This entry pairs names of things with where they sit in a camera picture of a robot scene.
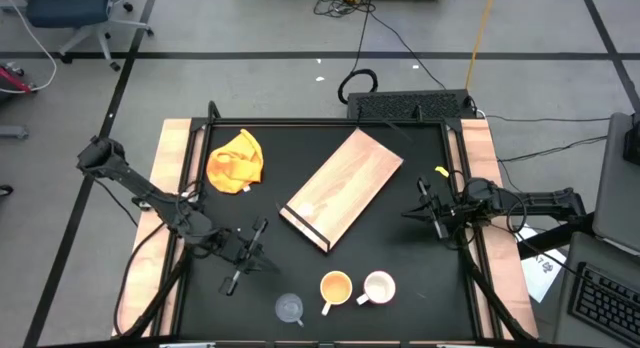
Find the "clear plastic mug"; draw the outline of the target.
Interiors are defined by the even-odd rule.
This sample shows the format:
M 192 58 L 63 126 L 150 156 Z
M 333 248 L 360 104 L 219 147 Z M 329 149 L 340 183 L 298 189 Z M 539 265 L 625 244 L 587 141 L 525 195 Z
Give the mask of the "clear plastic mug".
M 281 295 L 275 303 L 275 314 L 284 323 L 295 323 L 300 327 L 304 326 L 302 317 L 304 306 L 301 298 L 293 293 Z

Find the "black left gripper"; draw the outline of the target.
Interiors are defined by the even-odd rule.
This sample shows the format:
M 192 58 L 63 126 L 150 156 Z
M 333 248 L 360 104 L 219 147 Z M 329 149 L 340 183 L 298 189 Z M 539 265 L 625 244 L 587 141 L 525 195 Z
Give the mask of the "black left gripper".
M 227 240 L 219 251 L 219 257 L 231 263 L 235 272 L 224 279 L 219 292 L 224 295 L 233 295 L 238 285 L 241 274 L 253 272 L 279 274 L 278 266 L 264 255 L 262 244 L 258 242 L 266 231 L 268 220 L 258 218 L 253 226 L 254 235 L 251 239 L 241 236 L 241 230 L 231 231 Z

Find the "black keyboard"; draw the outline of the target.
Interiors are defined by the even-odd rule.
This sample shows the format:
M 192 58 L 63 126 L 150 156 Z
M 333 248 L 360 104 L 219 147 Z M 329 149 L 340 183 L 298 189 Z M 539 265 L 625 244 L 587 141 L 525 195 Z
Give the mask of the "black keyboard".
M 640 348 L 640 289 L 580 262 L 568 314 L 605 335 Z

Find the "grey laptop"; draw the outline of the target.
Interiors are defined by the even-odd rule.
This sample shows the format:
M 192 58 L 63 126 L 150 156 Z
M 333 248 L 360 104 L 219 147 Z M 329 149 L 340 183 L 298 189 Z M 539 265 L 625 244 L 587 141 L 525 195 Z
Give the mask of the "grey laptop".
M 640 165 L 623 158 L 633 117 L 611 115 L 594 212 L 593 230 L 605 241 L 640 254 Z

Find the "blue office chair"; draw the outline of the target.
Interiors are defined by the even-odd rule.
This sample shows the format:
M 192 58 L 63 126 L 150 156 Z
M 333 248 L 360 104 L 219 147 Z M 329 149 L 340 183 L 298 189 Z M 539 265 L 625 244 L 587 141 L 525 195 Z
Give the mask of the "blue office chair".
M 118 7 L 127 13 L 134 9 L 128 0 L 28 0 L 26 18 L 36 28 L 74 30 L 74 35 L 59 49 L 64 64 L 72 63 L 68 52 L 73 47 L 94 36 L 110 68 L 119 72 L 121 67 L 112 58 L 107 43 L 111 38 L 109 27 L 113 24 L 130 26 L 142 29 L 149 37 L 155 32 L 147 23 L 114 19 L 112 13 Z

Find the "orange cloth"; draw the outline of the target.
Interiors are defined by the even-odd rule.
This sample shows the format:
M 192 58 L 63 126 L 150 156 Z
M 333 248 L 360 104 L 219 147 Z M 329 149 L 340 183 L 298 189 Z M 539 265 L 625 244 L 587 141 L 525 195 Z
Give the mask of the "orange cloth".
M 246 129 L 227 144 L 213 150 L 206 164 L 209 183 L 219 192 L 237 194 L 252 183 L 262 181 L 262 147 Z

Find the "white paper sheet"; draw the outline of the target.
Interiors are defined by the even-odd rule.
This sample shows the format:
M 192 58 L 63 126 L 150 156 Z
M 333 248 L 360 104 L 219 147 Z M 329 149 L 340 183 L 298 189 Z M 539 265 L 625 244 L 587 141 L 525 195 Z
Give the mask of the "white paper sheet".
M 529 296 L 541 303 L 549 288 L 562 272 L 560 263 L 566 262 L 566 256 L 557 249 L 521 261 Z

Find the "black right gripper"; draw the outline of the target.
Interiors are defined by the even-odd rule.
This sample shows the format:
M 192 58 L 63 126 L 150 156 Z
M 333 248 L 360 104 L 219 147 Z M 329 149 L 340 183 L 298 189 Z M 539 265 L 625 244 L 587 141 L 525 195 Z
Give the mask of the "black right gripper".
M 464 226 L 463 204 L 447 191 L 440 195 L 423 176 L 417 180 L 419 206 L 402 212 L 403 218 L 409 218 L 430 224 L 438 239 L 449 239 L 456 229 Z

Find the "white grey patterned mug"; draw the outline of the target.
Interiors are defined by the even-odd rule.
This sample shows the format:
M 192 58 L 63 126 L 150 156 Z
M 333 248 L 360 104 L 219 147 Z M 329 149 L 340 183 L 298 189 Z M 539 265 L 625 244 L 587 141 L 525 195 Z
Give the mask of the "white grey patterned mug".
M 358 305 L 367 302 L 386 304 L 396 293 L 396 283 L 392 276 L 385 271 L 371 272 L 364 280 L 363 293 L 356 299 Z

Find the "grey desk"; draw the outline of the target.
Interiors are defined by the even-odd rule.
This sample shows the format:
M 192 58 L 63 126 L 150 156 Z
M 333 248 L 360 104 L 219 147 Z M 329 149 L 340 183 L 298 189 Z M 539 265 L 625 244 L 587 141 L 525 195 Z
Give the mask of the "grey desk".
M 553 341 L 558 344 L 598 348 L 633 348 L 631 345 L 617 341 L 568 314 L 571 290 L 580 262 L 586 262 L 609 272 L 623 282 L 630 283 L 636 289 L 640 289 L 640 257 L 633 256 L 586 234 L 574 234 L 571 238 L 566 262 L 568 270 L 563 279 Z

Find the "black device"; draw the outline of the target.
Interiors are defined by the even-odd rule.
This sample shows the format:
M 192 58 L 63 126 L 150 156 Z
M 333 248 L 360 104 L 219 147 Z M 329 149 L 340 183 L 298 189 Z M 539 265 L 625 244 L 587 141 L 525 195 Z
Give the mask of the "black device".
M 640 115 L 631 115 L 631 128 L 624 135 L 623 158 L 632 164 L 640 166 Z

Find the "orange mug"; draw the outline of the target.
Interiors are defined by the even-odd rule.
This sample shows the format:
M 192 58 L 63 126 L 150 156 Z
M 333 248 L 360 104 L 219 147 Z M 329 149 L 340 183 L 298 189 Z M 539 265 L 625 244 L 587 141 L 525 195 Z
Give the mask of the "orange mug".
M 320 293 L 324 300 L 321 314 L 327 316 L 333 306 L 344 304 L 351 297 L 352 291 L 352 281 L 346 273 L 342 271 L 326 273 L 320 282 Z

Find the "black perforated box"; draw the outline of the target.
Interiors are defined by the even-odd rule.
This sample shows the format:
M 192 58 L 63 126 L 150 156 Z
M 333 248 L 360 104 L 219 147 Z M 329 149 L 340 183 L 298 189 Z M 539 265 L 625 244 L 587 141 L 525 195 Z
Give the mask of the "black perforated box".
M 423 120 L 474 118 L 466 90 L 421 90 L 351 93 L 347 98 L 351 119 Z

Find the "red device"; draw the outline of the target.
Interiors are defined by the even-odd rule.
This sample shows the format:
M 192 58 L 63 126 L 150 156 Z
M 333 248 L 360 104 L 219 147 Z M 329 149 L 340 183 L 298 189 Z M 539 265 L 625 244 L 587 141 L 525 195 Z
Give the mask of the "red device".
M 0 92 L 7 94 L 30 94 L 35 85 L 26 80 L 25 71 L 14 62 L 0 62 Z

